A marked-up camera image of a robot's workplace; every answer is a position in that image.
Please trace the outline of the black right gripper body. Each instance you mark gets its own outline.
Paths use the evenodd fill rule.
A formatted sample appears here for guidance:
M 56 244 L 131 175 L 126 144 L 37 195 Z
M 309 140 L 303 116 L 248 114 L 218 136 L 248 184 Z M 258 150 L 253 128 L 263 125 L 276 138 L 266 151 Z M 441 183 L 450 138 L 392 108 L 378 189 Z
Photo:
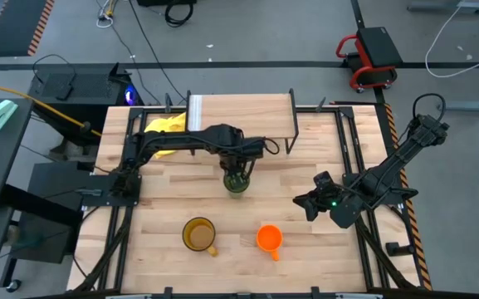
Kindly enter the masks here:
M 340 203 L 344 191 L 345 189 L 339 184 L 317 186 L 311 192 L 312 205 L 317 210 L 331 210 Z

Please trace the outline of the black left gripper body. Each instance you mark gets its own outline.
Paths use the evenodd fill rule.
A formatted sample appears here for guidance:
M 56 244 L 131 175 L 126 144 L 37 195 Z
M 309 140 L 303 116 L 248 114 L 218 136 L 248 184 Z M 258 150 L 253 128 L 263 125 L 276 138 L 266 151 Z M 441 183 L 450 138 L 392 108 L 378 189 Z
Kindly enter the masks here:
M 263 157 L 264 139 L 246 139 L 237 148 L 218 151 L 225 173 L 251 173 L 257 159 Z

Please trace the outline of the green translucent plastic tumbler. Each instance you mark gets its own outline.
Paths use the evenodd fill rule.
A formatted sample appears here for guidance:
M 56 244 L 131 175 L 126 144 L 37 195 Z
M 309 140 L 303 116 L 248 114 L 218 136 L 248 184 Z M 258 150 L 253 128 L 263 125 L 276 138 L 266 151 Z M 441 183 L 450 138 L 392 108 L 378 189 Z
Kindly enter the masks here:
M 244 185 L 242 183 L 242 179 L 241 179 L 241 174 L 242 173 L 235 173 L 234 174 L 234 177 L 235 177 L 235 182 L 233 183 L 232 186 L 225 186 L 224 187 L 226 188 L 226 190 L 232 195 L 232 196 L 241 196 L 246 190 L 247 188 L 249 187 L 249 185 Z

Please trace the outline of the orange plastic mug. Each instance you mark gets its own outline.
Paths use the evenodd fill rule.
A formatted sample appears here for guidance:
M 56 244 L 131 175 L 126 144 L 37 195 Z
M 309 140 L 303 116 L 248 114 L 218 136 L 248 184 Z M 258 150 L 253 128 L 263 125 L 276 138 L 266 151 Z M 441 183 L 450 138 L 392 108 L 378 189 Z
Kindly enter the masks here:
M 264 252 L 271 254 L 273 261 L 279 261 L 278 250 L 283 243 L 281 230 L 272 224 L 261 226 L 256 235 L 257 246 Z

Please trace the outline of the amber glass mug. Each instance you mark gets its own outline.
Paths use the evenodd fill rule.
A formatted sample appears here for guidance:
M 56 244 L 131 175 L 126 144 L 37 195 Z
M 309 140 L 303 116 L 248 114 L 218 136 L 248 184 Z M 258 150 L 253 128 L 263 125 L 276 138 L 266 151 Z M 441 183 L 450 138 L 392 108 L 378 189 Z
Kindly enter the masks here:
M 186 222 L 182 231 L 184 245 L 194 252 L 208 252 L 212 257 L 218 255 L 214 246 L 216 230 L 207 218 L 196 217 Z

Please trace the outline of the yellow cloth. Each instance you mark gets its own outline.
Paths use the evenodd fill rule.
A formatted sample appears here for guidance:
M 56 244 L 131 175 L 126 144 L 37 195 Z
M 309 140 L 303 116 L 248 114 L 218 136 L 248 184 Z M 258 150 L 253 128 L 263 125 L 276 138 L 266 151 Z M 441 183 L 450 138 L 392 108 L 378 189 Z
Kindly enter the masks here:
M 184 132 L 186 122 L 186 113 L 180 115 L 171 116 L 167 119 L 158 118 L 152 120 L 145 128 L 144 132 L 156 131 L 156 132 Z

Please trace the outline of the black clamp knob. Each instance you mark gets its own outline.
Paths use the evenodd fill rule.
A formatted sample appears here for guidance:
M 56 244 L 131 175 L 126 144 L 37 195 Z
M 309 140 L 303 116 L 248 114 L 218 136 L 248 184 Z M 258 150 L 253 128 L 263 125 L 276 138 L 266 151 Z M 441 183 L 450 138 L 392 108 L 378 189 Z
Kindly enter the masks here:
M 415 253 L 415 249 L 412 245 L 400 246 L 397 242 L 385 243 L 385 249 L 390 257 L 407 256 Z

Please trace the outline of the orange black hazard tape strip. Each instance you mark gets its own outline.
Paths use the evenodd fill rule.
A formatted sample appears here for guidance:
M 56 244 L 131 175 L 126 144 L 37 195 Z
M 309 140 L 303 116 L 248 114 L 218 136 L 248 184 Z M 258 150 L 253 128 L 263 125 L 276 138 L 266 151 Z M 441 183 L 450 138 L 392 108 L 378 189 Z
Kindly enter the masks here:
M 385 112 L 387 115 L 387 120 L 389 123 L 389 132 L 390 137 L 387 138 L 386 142 L 391 141 L 391 145 L 386 145 L 387 152 L 392 154 L 398 148 L 398 142 L 400 138 L 398 137 L 396 126 L 393 120 L 392 109 L 389 104 L 384 104 Z M 421 243 L 420 234 L 418 231 L 418 223 L 416 215 L 414 212 L 414 206 L 411 199 L 404 201 L 402 207 L 402 215 L 404 216 L 404 222 L 408 225 L 408 238 L 411 245 L 414 247 L 414 260 L 415 267 L 417 270 L 418 278 L 420 281 L 420 287 L 423 287 L 429 291 L 433 289 L 431 278 L 428 273 L 428 267 L 425 260 L 425 255 L 423 251 L 423 245 Z

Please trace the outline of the black computer tower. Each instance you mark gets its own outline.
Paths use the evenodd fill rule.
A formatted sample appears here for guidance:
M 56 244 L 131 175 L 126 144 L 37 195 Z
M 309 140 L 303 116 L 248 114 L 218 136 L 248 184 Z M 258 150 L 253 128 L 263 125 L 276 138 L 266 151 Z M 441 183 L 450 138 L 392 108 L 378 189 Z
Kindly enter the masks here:
M 105 67 L 61 66 L 35 70 L 29 96 L 85 125 L 81 128 L 39 105 L 35 113 L 66 140 L 79 146 L 98 145 L 111 106 L 143 105 L 126 69 L 114 64 Z

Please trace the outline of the black equipment cart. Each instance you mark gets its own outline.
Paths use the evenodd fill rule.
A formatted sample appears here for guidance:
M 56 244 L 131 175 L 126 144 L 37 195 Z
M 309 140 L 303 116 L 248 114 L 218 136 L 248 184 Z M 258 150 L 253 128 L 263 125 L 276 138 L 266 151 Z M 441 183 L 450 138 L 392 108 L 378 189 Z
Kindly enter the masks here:
M 77 212 L 82 219 L 82 199 L 76 191 L 84 187 L 89 176 L 88 167 L 76 161 L 36 164 L 27 192 Z M 48 263 L 60 263 L 71 255 L 79 232 L 79 228 L 27 212 L 21 213 L 18 228 L 19 239 L 12 245 L 11 257 Z

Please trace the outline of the mint green stapler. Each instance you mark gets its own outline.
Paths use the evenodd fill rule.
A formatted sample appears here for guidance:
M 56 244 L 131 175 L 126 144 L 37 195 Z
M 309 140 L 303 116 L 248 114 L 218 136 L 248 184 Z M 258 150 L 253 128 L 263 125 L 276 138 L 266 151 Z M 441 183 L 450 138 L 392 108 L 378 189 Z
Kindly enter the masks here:
M 7 123 L 17 108 L 18 105 L 11 100 L 3 100 L 0 102 L 0 130 Z

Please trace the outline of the black mat hazard stripe edge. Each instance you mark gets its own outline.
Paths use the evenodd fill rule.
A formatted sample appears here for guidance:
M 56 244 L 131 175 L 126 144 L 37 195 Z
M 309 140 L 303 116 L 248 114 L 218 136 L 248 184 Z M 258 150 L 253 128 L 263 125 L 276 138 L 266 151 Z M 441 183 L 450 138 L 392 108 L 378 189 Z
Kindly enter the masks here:
M 3 0 L 0 8 L 0 57 L 34 56 L 55 0 Z

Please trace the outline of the wooden shelf black metal frame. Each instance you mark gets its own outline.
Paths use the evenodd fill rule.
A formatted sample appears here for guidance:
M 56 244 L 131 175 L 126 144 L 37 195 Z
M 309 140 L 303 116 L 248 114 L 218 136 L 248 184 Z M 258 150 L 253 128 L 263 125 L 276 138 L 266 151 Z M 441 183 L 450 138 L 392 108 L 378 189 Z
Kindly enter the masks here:
M 241 129 L 246 137 L 265 136 L 284 140 L 290 153 L 299 135 L 295 94 L 189 95 L 185 129 L 205 130 L 227 124 Z

